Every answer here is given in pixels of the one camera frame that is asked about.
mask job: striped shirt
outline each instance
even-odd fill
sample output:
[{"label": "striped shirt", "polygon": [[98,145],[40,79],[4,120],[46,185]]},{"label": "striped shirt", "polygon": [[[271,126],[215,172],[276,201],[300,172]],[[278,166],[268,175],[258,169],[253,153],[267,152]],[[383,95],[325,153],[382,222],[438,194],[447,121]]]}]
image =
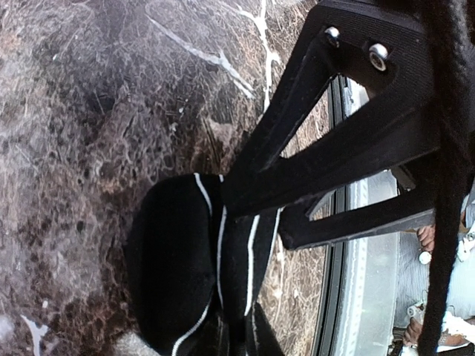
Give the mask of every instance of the striped shirt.
[{"label": "striped shirt", "polygon": [[[409,324],[407,308],[427,300],[429,264],[419,262],[421,245],[416,234],[400,233],[398,285],[394,326],[405,328]],[[448,311],[454,316],[468,319],[475,316],[475,249],[465,262],[456,260],[453,266],[448,294]]]}]

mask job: black cord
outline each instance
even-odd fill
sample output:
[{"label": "black cord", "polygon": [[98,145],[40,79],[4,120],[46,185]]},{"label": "black cord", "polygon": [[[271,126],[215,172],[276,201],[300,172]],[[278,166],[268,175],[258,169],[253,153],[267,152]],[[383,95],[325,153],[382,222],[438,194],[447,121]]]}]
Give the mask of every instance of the black cord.
[{"label": "black cord", "polygon": [[432,356],[447,308],[448,286],[455,262],[460,207],[470,169],[468,155],[469,45],[464,0],[423,0],[422,21],[433,59],[435,97],[430,110],[440,128],[439,191],[436,237],[430,264],[427,309],[418,352]]},{"label": "black cord", "polygon": [[472,44],[475,43],[475,0],[467,1],[467,13],[468,13],[468,32]]}]

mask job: marble surface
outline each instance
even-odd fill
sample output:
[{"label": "marble surface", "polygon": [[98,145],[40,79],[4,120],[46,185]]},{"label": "marble surface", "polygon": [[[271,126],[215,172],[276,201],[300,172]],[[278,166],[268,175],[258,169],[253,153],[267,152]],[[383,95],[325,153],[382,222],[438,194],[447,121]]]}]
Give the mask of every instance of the marble surface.
[{"label": "marble surface", "polygon": [[[133,214],[159,179],[226,173],[314,4],[0,1],[0,355],[154,354],[128,308]],[[286,154],[326,125],[321,102]],[[282,250],[261,299],[308,355],[324,251]]]}]

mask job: hand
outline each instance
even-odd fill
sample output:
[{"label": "hand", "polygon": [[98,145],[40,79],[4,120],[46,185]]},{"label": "hand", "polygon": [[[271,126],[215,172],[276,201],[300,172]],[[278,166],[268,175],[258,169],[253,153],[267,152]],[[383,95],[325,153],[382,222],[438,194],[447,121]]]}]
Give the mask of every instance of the hand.
[{"label": "hand", "polygon": [[435,226],[424,226],[417,230],[417,237],[422,245],[422,250],[432,252],[434,247],[434,238],[436,236]]},{"label": "hand", "polygon": [[402,337],[402,343],[404,346],[417,345],[417,340],[419,339],[421,332],[422,324],[412,317],[406,331],[404,332],[404,336]]}]

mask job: metal bolt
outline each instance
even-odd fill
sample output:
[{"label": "metal bolt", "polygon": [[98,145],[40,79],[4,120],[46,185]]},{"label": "metal bolt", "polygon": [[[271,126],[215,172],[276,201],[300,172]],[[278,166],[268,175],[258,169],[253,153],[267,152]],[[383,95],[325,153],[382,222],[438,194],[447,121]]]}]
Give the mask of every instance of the metal bolt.
[{"label": "metal bolt", "polygon": [[340,37],[340,31],[338,31],[338,28],[336,27],[328,27],[325,30],[325,35],[327,36],[328,42],[333,46],[333,47],[340,47],[340,42],[338,41],[338,38]]},{"label": "metal bolt", "polygon": [[380,43],[370,47],[370,61],[374,68],[384,72],[386,70],[387,48]]}]

